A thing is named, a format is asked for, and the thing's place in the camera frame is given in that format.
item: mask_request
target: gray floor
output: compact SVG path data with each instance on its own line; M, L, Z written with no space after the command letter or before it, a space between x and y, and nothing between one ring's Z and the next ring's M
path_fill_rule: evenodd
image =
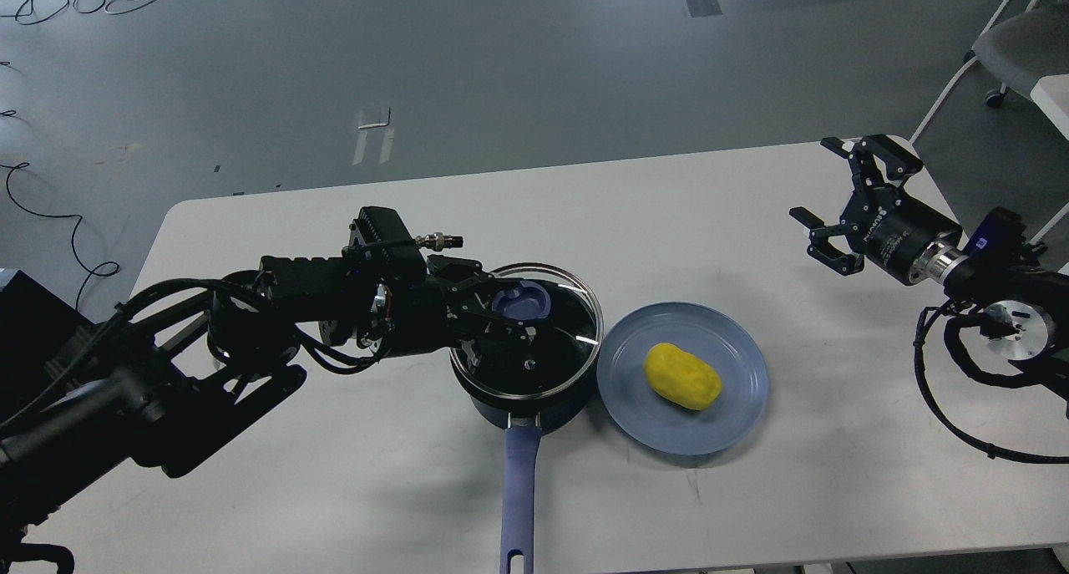
M82 311L99 320L190 198L909 136L1001 0L717 2L698 18L684 0L164 0L6 18L0 107L19 118L0 120L0 162L32 164L12 183L28 205L84 213L86 261L123 263L89 285ZM1039 228L1069 201L1069 143L1023 98L986 109L993 86L967 76L918 149L965 228L992 205ZM392 144L369 134L354 166L358 110L379 106ZM4 200L0 227L0 266L73 300L69 224ZM1050 265L1069 259L1067 228ZM997 555L1019 559L1002 572L1050 572ZM933 559L978 572L996 557ZM895 568L857 571L920 571Z

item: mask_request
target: pot handle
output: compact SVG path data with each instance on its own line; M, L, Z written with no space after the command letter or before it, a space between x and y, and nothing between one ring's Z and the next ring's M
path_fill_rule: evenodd
M534 456L541 439L542 429L536 419L510 416L505 430L500 574L534 572ZM521 560L523 572L517 567Z

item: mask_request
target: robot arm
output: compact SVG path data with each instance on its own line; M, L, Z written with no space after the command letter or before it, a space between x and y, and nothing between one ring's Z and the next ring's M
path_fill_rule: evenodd
M863 270L868 258L902 284L938 281L950 299L936 310L939 315L950 315L944 342L970 378L1004 388L1042 385L1069 400L1069 277L1039 266L1038 258L1045 247L1025 242L1021 217L993 208L959 249L961 227L905 192L905 182L924 167L916 156L886 136L858 141L828 137L821 144L848 160L853 192L836 224L825 224L805 207L790 210L790 215L809 229L808 253L841 276ZM887 173L886 181L878 160ZM836 235L846 237L849 253L832 246L830 239ZM925 319L915 343L921 391L927 384L920 350L934 323ZM962 330L974 328L987 339L990 350L1007 358L1020 373L1001 375L979 369L960 338ZM925 399L936 415L942 415L929 400L930 392ZM941 420L950 426L943 417ZM966 441L977 446L970 439ZM1004 454L991 446L985 449L992 456L1014 459L1010 456L1014 452Z
M341 257L264 257L259 269L222 280L161 281L95 326L7 269L0 312L22 326L6 339L19 354L15 369L0 375L0 572L27 559L64 571L69 552L21 543L28 525L128 457L171 478L188 474L301 386L305 369L289 364L300 350L330 372L356 373L382 358L474 342L522 351L552 326L493 309L518 292L521 278L494 277L470 259L420 254L420 247L462 246L460 236L414 238L397 212L382 207L363 207L350 229ZM199 292L141 315L189 291ZM301 331L301 322L317 322L321 339ZM202 337L222 366L187 376L172 360ZM369 354L334 348L348 339Z

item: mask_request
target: plate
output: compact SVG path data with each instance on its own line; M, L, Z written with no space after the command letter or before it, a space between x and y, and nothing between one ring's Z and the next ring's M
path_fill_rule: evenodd
M671 342L716 369L724 388L708 409L684 409L650 388L642 361L657 342ZM769 373L754 339L723 312L688 302L649 305L620 320L602 343L598 387L624 432L673 455L731 447L769 403Z

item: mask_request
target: pot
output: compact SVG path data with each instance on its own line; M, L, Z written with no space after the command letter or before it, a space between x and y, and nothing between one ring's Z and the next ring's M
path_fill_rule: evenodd
M537 335L522 352L496 352L484 342L470 352L454 348L450 358L476 409L506 431L500 573L532 574L538 448L543 434L568 423L597 390L604 322L593 291L568 270L521 262L492 274L523 278L494 297L492 310L531 323L528 330Z

